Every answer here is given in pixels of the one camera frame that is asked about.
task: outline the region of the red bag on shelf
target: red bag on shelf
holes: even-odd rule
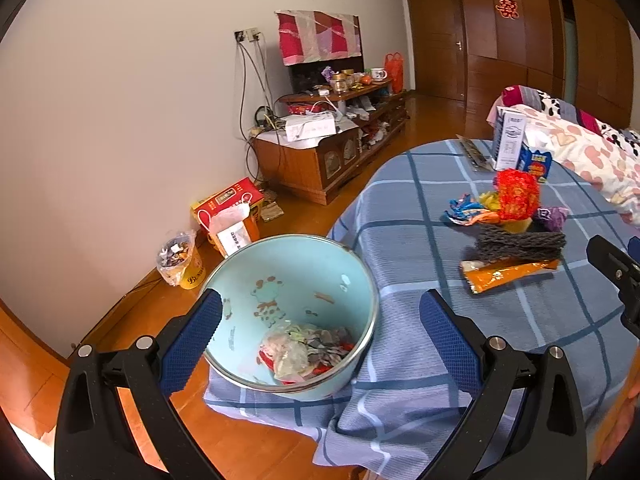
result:
[[[385,70],[386,74],[393,78],[391,89],[394,94],[401,92],[404,86],[404,59],[402,54],[399,52],[387,54],[385,56]]]

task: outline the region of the power socket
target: power socket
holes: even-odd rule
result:
[[[245,30],[236,30],[234,36],[238,43],[242,43],[244,40],[258,41],[258,35],[260,30],[257,27],[246,28]]]

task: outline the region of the bolt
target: bolt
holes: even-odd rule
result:
[[[549,353],[552,355],[552,357],[555,357],[556,359],[562,359],[564,357],[564,352],[559,346],[552,346],[549,349]]]
[[[78,350],[78,355],[80,357],[87,357],[88,355],[91,354],[91,350],[92,350],[91,345],[82,345]]]
[[[149,337],[148,335],[143,335],[141,338],[139,338],[136,341],[136,347],[139,350],[147,350],[148,348],[151,348],[151,345],[154,343],[154,340],[152,337]]]
[[[504,350],[507,348],[507,342],[501,337],[492,337],[489,339],[489,346],[494,350]]]

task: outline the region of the light blue bucket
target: light blue bucket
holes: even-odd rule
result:
[[[378,318],[369,269],[349,248],[318,236],[274,236],[242,248],[211,273],[206,288],[218,291],[224,306],[204,353],[209,364],[233,384],[291,399],[322,399],[348,383]],[[281,384],[257,355],[266,332],[286,321],[344,326],[355,346],[324,374]]]

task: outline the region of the white box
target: white box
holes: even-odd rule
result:
[[[285,131],[289,142],[335,134],[335,119],[331,112],[315,115],[290,115],[286,121]]]
[[[494,170],[515,169],[520,158],[527,116],[504,106],[498,106],[497,111],[492,147]]]

